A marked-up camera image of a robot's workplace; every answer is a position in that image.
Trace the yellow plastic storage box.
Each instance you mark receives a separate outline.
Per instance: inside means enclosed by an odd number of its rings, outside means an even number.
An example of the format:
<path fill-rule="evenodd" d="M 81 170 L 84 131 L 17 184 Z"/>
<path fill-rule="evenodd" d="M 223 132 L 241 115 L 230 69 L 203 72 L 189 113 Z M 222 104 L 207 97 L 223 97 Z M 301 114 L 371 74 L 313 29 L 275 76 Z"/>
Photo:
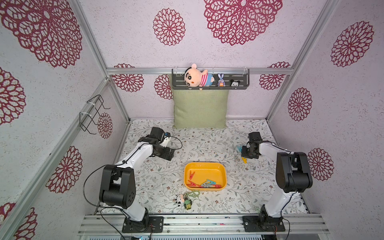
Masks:
<path fill-rule="evenodd" d="M 196 172 L 193 179 L 190 180 L 190 171 Z M 188 181 L 196 184 L 202 184 L 206 180 L 212 180 L 221 185 L 220 189 L 201 189 L 187 187 Z M 213 162 L 192 162 L 185 166 L 184 185 L 191 191 L 221 191 L 227 186 L 227 172 L 224 165 Z"/>

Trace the red clothespin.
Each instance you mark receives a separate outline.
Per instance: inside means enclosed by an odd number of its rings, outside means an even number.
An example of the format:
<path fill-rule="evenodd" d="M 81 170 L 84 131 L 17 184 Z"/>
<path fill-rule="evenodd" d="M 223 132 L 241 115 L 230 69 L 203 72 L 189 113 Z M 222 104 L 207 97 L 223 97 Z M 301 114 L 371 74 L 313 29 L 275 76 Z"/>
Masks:
<path fill-rule="evenodd" d="M 193 179 L 193 177 L 194 177 L 195 173 L 196 173 L 196 172 L 192 172 L 192 171 L 190 171 L 190 176 L 189 176 L 189 179 L 190 179 L 190 180 L 192 180 L 192 179 Z"/>

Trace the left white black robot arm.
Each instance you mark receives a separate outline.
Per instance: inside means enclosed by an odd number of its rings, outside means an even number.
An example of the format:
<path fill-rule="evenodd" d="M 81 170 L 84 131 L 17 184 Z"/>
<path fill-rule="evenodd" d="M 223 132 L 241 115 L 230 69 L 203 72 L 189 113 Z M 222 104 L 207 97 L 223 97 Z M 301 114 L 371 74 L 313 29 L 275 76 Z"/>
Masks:
<path fill-rule="evenodd" d="M 168 147 L 171 134 L 153 127 L 149 135 L 139 139 L 136 147 L 115 165 L 103 168 L 99 201 L 122 210 L 134 223 L 147 225 L 149 212 L 136 200 L 135 170 L 150 157 L 171 161 L 175 149 Z"/>

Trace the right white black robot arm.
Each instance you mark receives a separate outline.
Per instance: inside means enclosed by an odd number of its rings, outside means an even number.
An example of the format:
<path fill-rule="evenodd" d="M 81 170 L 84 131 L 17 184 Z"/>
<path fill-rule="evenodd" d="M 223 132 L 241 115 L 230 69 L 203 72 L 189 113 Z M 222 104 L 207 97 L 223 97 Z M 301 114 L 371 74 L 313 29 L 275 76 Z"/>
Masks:
<path fill-rule="evenodd" d="M 260 156 L 276 162 L 276 183 L 272 198 L 262 206 L 260 223 L 276 223 L 283 220 L 283 210 L 298 194 L 313 185 L 308 157 L 303 152 L 292 152 L 262 139 L 259 132 L 248 135 L 248 142 L 242 146 L 241 156 L 258 159 Z"/>

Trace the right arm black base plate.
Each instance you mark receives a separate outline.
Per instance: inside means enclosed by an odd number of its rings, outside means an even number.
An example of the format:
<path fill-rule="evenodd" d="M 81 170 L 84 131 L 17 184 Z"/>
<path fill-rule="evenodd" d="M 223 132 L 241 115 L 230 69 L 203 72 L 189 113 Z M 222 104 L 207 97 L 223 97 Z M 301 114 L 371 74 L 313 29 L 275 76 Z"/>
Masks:
<path fill-rule="evenodd" d="M 243 225 L 245 232 L 285 232 L 283 218 L 243 216 Z"/>

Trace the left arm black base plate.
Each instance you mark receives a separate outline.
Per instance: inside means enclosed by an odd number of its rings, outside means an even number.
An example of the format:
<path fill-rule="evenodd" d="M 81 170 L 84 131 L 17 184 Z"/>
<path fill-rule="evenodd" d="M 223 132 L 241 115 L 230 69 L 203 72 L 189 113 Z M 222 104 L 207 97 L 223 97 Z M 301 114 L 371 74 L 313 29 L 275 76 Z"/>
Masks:
<path fill-rule="evenodd" d="M 141 222 L 125 219 L 122 233 L 162 233 L 164 217 L 144 217 Z"/>

